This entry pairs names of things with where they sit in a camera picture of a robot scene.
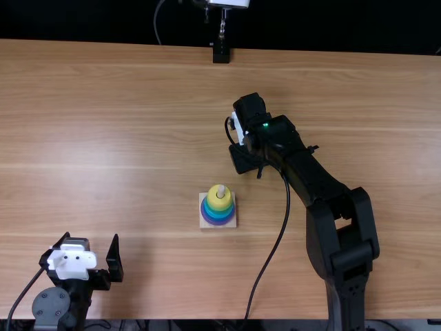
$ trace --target black cable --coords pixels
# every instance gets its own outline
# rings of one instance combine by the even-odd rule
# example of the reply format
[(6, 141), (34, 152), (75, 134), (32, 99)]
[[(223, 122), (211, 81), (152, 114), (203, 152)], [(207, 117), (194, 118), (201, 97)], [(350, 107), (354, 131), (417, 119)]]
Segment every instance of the black cable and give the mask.
[(136, 321), (136, 324), (138, 324), (139, 331), (142, 331), (143, 327), (141, 326), (141, 323), (139, 323), (139, 321), (137, 319), (135, 319), (135, 321)]
[(84, 330), (91, 328), (92, 326), (101, 326), (102, 328), (105, 328), (106, 330), (110, 330), (112, 328), (112, 324), (110, 324), (109, 321), (106, 321), (105, 319), (100, 319), (101, 322), (104, 322), (106, 325), (100, 324), (100, 323), (92, 323), (84, 327)]
[(246, 311), (245, 317), (244, 317), (244, 324), (248, 320), (249, 309), (251, 308), (251, 302), (253, 301), (254, 292), (256, 291), (256, 288), (257, 288), (257, 285), (258, 285), (258, 283), (260, 281), (260, 278), (262, 277), (263, 273), (265, 272), (265, 269), (267, 268), (269, 262), (271, 261), (274, 253), (276, 252), (278, 244), (282, 240), (283, 234), (285, 233), (285, 229), (286, 229), (287, 224), (288, 224), (289, 209), (291, 207), (291, 192), (289, 191), (288, 178), (285, 175), (283, 175), (283, 174), (281, 174), (281, 176), (282, 176), (283, 181), (285, 182), (285, 188), (286, 188), (286, 191), (287, 191), (287, 208), (285, 210), (285, 218), (283, 219), (282, 228), (280, 229), (280, 233), (278, 234), (278, 237), (277, 237), (277, 240), (276, 240), (276, 242), (275, 242), (275, 244), (273, 246), (273, 249), (269, 253), (269, 255), (267, 257), (267, 260), (263, 264), (263, 267), (260, 270), (259, 275), (256, 278), (256, 281), (254, 282), (253, 289), (251, 291), (251, 294), (249, 295), (247, 311)]
[(30, 280), (30, 282), (27, 284), (27, 286), (24, 288), (23, 292), (20, 293), (19, 297), (17, 298), (17, 300), (14, 302), (14, 305), (12, 305), (11, 310), (9, 311), (9, 315), (8, 315), (8, 321), (6, 322), (6, 331), (10, 331), (11, 328), (11, 320), (12, 320), (12, 315), (14, 314), (14, 311), (17, 309), (17, 306), (19, 305), (20, 301), (22, 300), (22, 298), (25, 296), (25, 294), (28, 292), (28, 290), (32, 287), (32, 285), (34, 285), (35, 281), (40, 277), (40, 275), (43, 273), (44, 268), (40, 268), (39, 271), (37, 271), (37, 273), (35, 274), (35, 276), (33, 276), (33, 278)]
[(383, 323), (383, 324), (389, 326), (390, 328), (394, 329), (395, 331), (400, 331), (400, 329), (397, 328), (396, 326), (394, 326), (394, 324), (392, 324), (391, 322), (385, 321), (384, 319), (370, 319), (370, 321), (380, 322), (380, 323)]
[(225, 133), (227, 134), (227, 138), (228, 138), (229, 142), (234, 146), (234, 148), (235, 148), (239, 153), (244, 154), (246, 157), (248, 157), (248, 156), (252, 156), (252, 157), (255, 158), (255, 159), (259, 158), (259, 159), (260, 159), (260, 164), (266, 163), (266, 164), (269, 164), (269, 165), (270, 165), (271, 167), (273, 167), (274, 169), (276, 169), (276, 170), (280, 173), (280, 175), (281, 175), (281, 177), (282, 177), (282, 179), (283, 179), (283, 181), (284, 181), (284, 183), (285, 183), (285, 189), (286, 189), (286, 191), (287, 191), (287, 207), (286, 207), (286, 210), (285, 210), (285, 218), (283, 219), (282, 228), (280, 229), (280, 232), (279, 232), (278, 237), (277, 237), (277, 240), (276, 240), (276, 242), (275, 242), (275, 244), (274, 244), (274, 246), (273, 246), (273, 249), (272, 249), (271, 252), (269, 253), (269, 255), (268, 255), (268, 257), (267, 257), (267, 260), (266, 260), (265, 263), (263, 264), (262, 269), (260, 269), (260, 272), (259, 272), (259, 274), (258, 274), (258, 276), (257, 276), (257, 278), (256, 278), (256, 281), (254, 282), (254, 285), (253, 285), (252, 291), (251, 291), (251, 293), (250, 293), (250, 295), (249, 295), (247, 311), (246, 311), (246, 313), (245, 313), (245, 317), (244, 317), (244, 319), (243, 319), (243, 324), (242, 324), (242, 326), (240, 327), (240, 329), (243, 329), (243, 328), (245, 327), (245, 324), (246, 324), (247, 320), (248, 320), (249, 310), (250, 310), (250, 308), (251, 308), (251, 303), (252, 303), (252, 301), (253, 301), (253, 296), (254, 296), (254, 293), (255, 293), (255, 291), (256, 291), (257, 285), (258, 285), (258, 283), (259, 283), (259, 281), (260, 281), (260, 278), (262, 278), (263, 273), (265, 272), (267, 266), (269, 265), (269, 262), (271, 261), (272, 257), (274, 256), (274, 253), (276, 252), (277, 247), (278, 247), (280, 241), (282, 240), (283, 234), (285, 233), (285, 229), (286, 229), (286, 227), (287, 227), (288, 218), (289, 218), (289, 209), (290, 209), (290, 207), (291, 207), (291, 192), (289, 191), (289, 182), (288, 182), (288, 178), (287, 178), (287, 177), (286, 177), (286, 176), (280, 171), (279, 168), (277, 168), (276, 165), (274, 165), (272, 162), (268, 162), (268, 160), (265, 160), (265, 159), (263, 159), (263, 158), (261, 158), (261, 157), (258, 157), (258, 156), (256, 156), (256, 155), (252, 155), (252, 154), (244, 153), (244, 152), (243, 152), (243, 151), (242, 151), (242, 150), (236, 145), (236, 143), (235, 143), (234, 140), (232, 139), (232, 136), (231, 136), (230, 133), (229, 133), (229, 130), (228, 130), (228, 121), (229, 121), (229, 117), (227, 117), (226, 120), (225, 120), (225, 122), (224, 122)]
[(161, 9), (161, 6), (163, 5), (164, 2), (165, 2), (165, 0), (159, 0), (158, 4), (156, 5), (156, 8), (154, 10), (154, 15), (153, 15), (153, 29), (154, 29), (154, 34), (156, 36), (156, 40), (158, 41), (159, 45), (162, 45), (162, 43), (161, 43), (161, 40), (159, 39), (158, 30), (156, 29), (156, 18), (158, 17), (159, 9)]

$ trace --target yellow ring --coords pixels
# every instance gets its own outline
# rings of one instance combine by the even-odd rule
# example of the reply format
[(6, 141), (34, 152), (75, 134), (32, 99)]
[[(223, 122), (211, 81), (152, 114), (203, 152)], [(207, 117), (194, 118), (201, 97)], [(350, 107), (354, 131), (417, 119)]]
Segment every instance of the yellow ring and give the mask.
[(213, 210), (222, 212), (232, 205), (233, 199), (232, 193), (227, 186), (225, 186), (225, 195), (219, 199), (217, 196), (219, 186), (220, 184), (217, 184), (209, 189), (207, 193), (207, 203)]

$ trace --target black background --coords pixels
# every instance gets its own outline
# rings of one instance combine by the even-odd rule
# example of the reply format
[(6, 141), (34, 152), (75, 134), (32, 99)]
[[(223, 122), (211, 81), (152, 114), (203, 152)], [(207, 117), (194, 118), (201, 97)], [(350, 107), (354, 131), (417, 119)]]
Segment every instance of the black background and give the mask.
[[(0, 37), (155, 44), (158, 0), (0, 0)], [(166, 45), (208, 46), (220, 12), (166, 0), (158, 33)], [(234, 48), (434, 55), (441, 48), (441, 0), (251, 0), (230, 11)]]

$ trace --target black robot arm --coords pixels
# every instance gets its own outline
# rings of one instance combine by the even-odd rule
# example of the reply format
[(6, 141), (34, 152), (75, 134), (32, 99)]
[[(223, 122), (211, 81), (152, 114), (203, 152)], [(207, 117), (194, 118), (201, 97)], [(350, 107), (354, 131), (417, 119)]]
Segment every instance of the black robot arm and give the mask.
[[(314, 270), (325, 280), (328, 331), (364, 330), (365, 286), (372, 261), (380, 254), (369, 195), (350, 190), (333, 178), (312, 155), (286, 116), (272, 118), (257, 93), (234, 103), (231, 127), (242, 143), (230, 146), (239, 174), (270, 163), (287, 178), (307, 214), (307, 252)], [(337, 229), (335, 220), (351, 219)]]
[(39, 265), (55, 287), (40, 292), (32, 304), (34, 330), (82, 331), (93, 291), (108, 291), (111, 283), (123, 281), (117, 234), (105, 260), (108, 270), (94, 269), (96, 257), (89, 241), (73, 238), (69, 232), (41, 255)]

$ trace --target wood grain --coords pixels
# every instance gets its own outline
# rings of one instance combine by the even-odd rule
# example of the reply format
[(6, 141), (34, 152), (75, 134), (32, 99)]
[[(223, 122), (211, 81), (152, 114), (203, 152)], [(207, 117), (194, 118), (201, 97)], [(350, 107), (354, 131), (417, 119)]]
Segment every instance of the wood grain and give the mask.
[[(65, 231), (105, 266), (120, 235), (125, 280), (89, 318), (241, 318), (280, 230), (284, 187), (238, 176), (223, 121), (259, 92), (328, 171), (371, 196), (380, 239), (367, 318), (441, 314), (441, 60), (391, 54), (0, 41), (0, 317)], [(236, 191), (238, 228), (201, 232), (198, 193)], [(30, 318), (41, 277), (18, 307)], [(326, 318), (293, 196), (252, 318)]]

